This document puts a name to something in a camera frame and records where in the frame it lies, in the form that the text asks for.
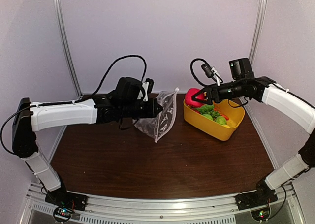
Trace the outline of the light green toy squash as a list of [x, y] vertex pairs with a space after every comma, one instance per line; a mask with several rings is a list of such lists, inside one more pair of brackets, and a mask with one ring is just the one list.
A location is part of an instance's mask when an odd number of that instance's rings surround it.
[[217, 116], [215, 119], [215, 122], [220, 124], [220, 125], [226, 125], [227, 119], [224, 116]]

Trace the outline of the green toy grapes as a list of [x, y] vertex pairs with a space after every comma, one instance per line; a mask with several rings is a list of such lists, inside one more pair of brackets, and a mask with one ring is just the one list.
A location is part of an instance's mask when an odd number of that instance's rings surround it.
[[212, 117], [218, 117], [218, 116], [221, 116], [221, 114], [218, 112], [218, 111], [216, 111], [216, 110], [211, 110], [210, 111], [210, 115], [212, 116]]

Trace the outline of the yellow plastic basket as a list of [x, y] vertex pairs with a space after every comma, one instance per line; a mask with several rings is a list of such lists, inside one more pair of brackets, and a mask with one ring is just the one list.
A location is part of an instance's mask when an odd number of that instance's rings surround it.
[[214, 103], [214, 106], [219, 109], [223, 114], [229, 117], [228, 123], [233, 124], [234, 128], [226, 128], [213, 120], [207, 119], [201, 114], [193, 111], [192, 108], [186, 105], [183, 101], [184, 106], [184, 120], [203, 131], [204, 133], [221, 141], [227, 141], [230, 139], [234, 131], [238, 128], [245, 116], [245, 110], [243, 107], [234, 108], [232, 106], [238, 106], [237, 103], [228, 101], [227, 99], [221, 103]]

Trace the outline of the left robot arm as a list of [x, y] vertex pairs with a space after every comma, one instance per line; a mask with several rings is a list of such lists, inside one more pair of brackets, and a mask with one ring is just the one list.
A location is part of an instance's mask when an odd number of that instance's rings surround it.
[[67, 206], [71, 196], [61, 177], [40, 152], [35, 133], [60, 126], [121, 122], [123, 118], [154, 118], [163, 107], [156, 98], [148, 97], [153, 84], [149, 78], [141, 82], [122, 77], [110, 93], [92, 94], [78, 101], [31, 103], [28, 98], [24, 98], [14, 115], [12, 151], [33, 170], [48, 196], [60, 206]]

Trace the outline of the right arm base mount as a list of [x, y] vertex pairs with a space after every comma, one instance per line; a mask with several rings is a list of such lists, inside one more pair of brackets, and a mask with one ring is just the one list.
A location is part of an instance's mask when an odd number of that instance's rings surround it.
[[238, 210], [252, 209], [268, 205], [277, 200], [278, 197], [274, 192], [267, 194], [259, 191], [252, 191], [248, 193], [241, 192], [235, 196], [235, 202], [238, 206]]

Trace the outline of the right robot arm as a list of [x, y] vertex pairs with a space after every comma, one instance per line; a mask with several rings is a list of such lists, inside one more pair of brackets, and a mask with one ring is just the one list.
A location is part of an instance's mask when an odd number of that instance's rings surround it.
[[315, 107], [269, 77], [255, 77], [248, 58], [229, 61], [233, 80], [228, 83], [224, 83], [217, 71], [204, 59], [200, 61], [206, 76], [215, 83], [207, 85], [200, 82], [203, 88], [192, 96], [193, 101], [212, 105], [236, 97], [255, 99], [282, 112], [309, 134], [305, 145], [296, 155], [257, 183], [252, 200], [255, 204], [262, 205], [274, 194], [276, 188], [315, 166]]

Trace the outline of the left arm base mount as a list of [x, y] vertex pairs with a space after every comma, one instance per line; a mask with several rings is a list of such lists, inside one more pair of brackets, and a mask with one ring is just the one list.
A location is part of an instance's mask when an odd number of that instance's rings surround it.
[[88, 197], [86, 195], [67, 192], [66, 194], [46, 194], [45, 202], [58, 207], [67, 208], [72, 211], [84, 211]]

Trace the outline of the orange toy carrot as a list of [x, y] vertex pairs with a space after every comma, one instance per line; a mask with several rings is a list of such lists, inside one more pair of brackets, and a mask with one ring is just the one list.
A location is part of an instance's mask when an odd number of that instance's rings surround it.
[[226, 120], [229, 120], [229, 117], [225, 115], [224, 113], [222, 113], [221, 111], [219, 111], [218, 108], [214, 107], [214, 111], [218, 112], [221, 116], [225, 117]]

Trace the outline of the clear zip top bag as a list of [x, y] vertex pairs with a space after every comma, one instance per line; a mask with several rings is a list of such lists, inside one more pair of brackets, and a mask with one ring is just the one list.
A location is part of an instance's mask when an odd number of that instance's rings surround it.
[[155, 118], [140, 119], [134, 126], [142, 133], [154, 139], [157, 143], [173, 127], [177, 114], [177, 93], [179, 88], [172, 91], [161, 91], [157, 96], [163, 110]]

